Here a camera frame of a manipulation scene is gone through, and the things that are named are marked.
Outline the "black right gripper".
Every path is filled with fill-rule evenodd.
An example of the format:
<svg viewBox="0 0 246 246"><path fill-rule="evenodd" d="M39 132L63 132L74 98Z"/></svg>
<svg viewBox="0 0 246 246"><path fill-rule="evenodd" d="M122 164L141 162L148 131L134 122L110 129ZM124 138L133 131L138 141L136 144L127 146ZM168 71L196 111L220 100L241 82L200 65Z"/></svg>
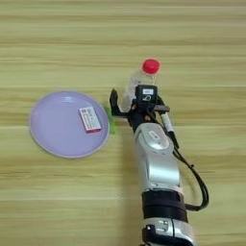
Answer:
<svg viewBox="0 0 246 246"><path fill-rule="evenodd" d="M128 122L134 132L137 127L143 123L158 123L156 112L159 114L170 112L170 108L166 107L161 99L158 99L156 103L134 99L128 112L121 111L117 101L118 94L113 88L110 96L111 114L113 116L128 118Z"/></svg>

